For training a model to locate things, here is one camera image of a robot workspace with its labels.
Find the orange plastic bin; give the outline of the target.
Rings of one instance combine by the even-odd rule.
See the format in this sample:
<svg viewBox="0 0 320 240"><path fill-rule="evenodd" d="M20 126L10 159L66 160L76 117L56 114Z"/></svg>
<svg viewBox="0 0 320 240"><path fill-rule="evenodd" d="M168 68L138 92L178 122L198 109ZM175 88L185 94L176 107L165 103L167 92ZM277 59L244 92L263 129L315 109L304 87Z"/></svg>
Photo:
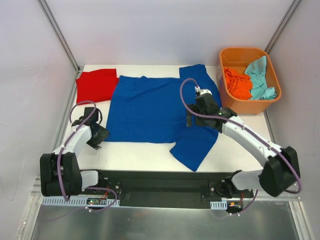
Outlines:
<svg viewBox="0 0 320 240"><path fill-rule="evenodd" d="M233 97L226 84L224 68L235 69L240 74L245 74L247 66L262 56L267 58L266 83L267 86L274 87L276 97L273 100L241 100ZM221 50L217 68L217 84L223 107L228 107L239 114L259 114L272 103L278 101L282 96L282 90L273 68L269 55L254 47L227 47Z"/></svg>

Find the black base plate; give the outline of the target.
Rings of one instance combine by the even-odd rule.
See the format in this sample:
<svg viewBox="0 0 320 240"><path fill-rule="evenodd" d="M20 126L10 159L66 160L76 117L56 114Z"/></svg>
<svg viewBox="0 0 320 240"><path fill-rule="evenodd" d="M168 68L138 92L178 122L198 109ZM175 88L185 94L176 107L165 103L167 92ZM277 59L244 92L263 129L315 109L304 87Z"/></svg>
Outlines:
<svg viewBox="0 0 320 240"><path fill-rule="evenodd" d="M209 209L221 201L215 188L230 172L166 172L100 170L98 183L85 194L117 198L122 207Z"/></svg>

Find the orange t shirt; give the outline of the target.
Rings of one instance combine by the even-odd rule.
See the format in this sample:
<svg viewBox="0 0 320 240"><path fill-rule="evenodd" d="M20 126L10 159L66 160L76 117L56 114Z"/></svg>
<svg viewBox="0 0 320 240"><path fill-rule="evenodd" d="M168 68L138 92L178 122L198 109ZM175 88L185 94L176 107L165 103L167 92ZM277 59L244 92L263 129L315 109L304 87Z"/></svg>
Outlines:
<svg viewBox="0 0 320 240"><path fill-rule="evenodd" d="M223 69L228 92L239 100L249 100L253 96L251 90L253 83L247 74L238 73L235 69L225 67Z"/></svg>

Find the aluminium rail front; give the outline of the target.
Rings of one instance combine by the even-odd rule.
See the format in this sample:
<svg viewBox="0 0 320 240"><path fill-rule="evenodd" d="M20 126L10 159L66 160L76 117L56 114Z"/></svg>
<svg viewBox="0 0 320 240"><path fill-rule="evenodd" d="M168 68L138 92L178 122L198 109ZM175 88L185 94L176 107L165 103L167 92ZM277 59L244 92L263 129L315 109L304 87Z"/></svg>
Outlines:
<svg viewBox="0 0 320 240"><path fill-rule="evenodd" d="M36 176L32 190L31 196L41 196L41 178ZM265 191L259 191L257 195L259 201L300 201L301 196L299 194L290 194L288 192L283 192L277 197L270 196Z"/></svg>

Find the blue t shirt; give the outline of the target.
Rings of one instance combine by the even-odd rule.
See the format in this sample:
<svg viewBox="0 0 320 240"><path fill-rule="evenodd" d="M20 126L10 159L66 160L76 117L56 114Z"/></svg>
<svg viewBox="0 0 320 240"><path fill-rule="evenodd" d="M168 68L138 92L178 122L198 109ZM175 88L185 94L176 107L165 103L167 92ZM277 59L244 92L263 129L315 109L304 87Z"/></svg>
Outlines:
<svg viewBox="0 0 320 240"><path fill-rule="evenodd" d="M108 111L107 142L174 143L170 153L195 172L218 139L210 127L187 127L186 104L195 104L195 79L211 91L220 107L218 88L203 64L181 67L179 77L150 78L121 75Z"/></svg>

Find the folded red t shirt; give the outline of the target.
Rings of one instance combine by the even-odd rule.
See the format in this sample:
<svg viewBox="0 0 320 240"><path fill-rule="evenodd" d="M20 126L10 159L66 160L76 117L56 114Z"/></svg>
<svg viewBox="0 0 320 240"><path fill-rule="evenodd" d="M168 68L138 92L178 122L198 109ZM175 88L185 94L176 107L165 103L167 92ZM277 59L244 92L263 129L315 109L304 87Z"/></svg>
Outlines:
<svg viewBox="0 0 320 240"><path fill-rule="evenodd" d="M104 68L83 72L76 80L76 103L110 101L119 82L115 68Z"/></svg>

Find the left aluminium frame post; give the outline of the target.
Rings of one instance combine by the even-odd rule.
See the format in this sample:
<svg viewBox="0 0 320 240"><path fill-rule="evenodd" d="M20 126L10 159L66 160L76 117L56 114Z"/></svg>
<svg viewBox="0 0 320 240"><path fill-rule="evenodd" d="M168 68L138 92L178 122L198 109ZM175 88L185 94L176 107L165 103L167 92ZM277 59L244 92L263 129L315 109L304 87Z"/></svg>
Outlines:
<svg viewBox="0 0 320 240"><path fill-rule="evenodd" d="M44 13L50 27L52 28L58 42L60 43L60 46L62 47L63 51L65 52L69 62L71 63L73 69L76 73L79 73L82 68L78 64L74 54L72 53L72 50L69 46L69 44L66 41L66 38L46 0L37 0L42 12Z"/></svg>

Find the right aluminium frame post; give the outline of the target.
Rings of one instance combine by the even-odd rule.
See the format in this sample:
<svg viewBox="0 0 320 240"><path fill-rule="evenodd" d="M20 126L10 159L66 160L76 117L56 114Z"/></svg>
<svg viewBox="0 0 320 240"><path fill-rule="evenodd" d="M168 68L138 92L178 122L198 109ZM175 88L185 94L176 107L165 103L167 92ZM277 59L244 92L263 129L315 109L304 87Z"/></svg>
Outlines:
<svg viewBox="0 0 320 240"><path fill-rule="evenodd" d="M294 16L295 12L301 5L303 0L293 0L291 4L289 5L288 9L286 10L284 16L282 17L281 21L279 22L279 25L275 29L275 32L273 33L272 37L270 38L268 44L266 45L265 52L269 54L273 47L275 46L277 40L280 38L281 34L285 30L286 26L290 22L291 18Z"/></svg>

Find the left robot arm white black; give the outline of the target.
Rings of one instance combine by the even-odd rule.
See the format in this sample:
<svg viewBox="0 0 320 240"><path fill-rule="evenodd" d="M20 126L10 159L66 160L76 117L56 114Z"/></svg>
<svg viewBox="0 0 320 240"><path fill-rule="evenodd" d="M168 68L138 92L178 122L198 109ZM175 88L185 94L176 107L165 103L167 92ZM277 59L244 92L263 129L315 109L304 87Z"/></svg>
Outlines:
<svg viewBox="0 0 320 240"><path fill-rule="evenodd" d="M87 187L94 194L105 191L106 183L99 178L97 170L80 170L78 157L85 146L94 150L109 136L100 125L102 113L96 107L85 107L83 116L71 124L64 142L52 153L40 157L40 186L45 197L77 196Z"/></svg>

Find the aluminium frame post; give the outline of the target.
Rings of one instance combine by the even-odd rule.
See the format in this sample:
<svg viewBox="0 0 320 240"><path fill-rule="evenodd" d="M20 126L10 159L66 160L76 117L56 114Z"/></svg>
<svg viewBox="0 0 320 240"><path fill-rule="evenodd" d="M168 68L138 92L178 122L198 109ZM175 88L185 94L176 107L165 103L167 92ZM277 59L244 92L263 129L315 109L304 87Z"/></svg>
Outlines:
<svg viewBox="0 0 320 240"><path fill-rule="evenodd" d="M275 32L273 33L272 37L270 38L268 44L266 45L265 52L269 54L273 47L275 46L277 40L280 38L281 34L285 30L286 26L290 22L291 18L294 16L295 12L301 5L303 0L293 0L291 4L289 5L288 9L286 10L284 16L282 17L281 21L279 22L279 25L275 29Z"/></svg>
<svg viewBox="0 0 320 240"><path fill-rule="evenodd" d="M78 64L74 54L72 53L72 50L69 46L69 44L66 41L66 38L46 0L37 0L42 12L44 13L50 27L52 28L58 42L60 43L60 46L62 47L63 51L65 52L69 62L71 63L73 69L76 73L79 73L82 68Z"/></svg>

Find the teal t shirt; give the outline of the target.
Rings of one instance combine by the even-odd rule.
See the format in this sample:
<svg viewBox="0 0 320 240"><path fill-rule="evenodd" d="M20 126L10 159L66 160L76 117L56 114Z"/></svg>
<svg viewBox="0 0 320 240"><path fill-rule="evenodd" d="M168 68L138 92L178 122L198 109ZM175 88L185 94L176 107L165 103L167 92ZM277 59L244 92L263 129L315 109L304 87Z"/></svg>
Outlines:
<svg viewBox="0 0 320 240"><path fill-rule="evenodd" d="M250 100L274 100L277 96L274 87L268 87L266 82L267 57L264 55L251 62L244 73L250 77L252 89Z"/></svg>

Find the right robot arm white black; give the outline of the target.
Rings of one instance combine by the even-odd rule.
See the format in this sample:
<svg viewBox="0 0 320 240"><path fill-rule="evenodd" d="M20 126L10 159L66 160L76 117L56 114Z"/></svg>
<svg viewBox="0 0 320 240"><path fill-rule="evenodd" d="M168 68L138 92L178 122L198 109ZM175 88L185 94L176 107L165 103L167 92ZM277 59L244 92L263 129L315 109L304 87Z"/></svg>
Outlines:
<svg viewBox="0 0 320 240"><path fill-rule="evenodd" d="M219 108L208 89L195 87L195 103L185 105L187 126L210 127L240 144L261 165L261 170L237 170L226 178L222 189L227 197L243 190L262 189L272 197L282 192L302 190L298 155L294 148L283 148L247 126L230 108Z"/></svg>

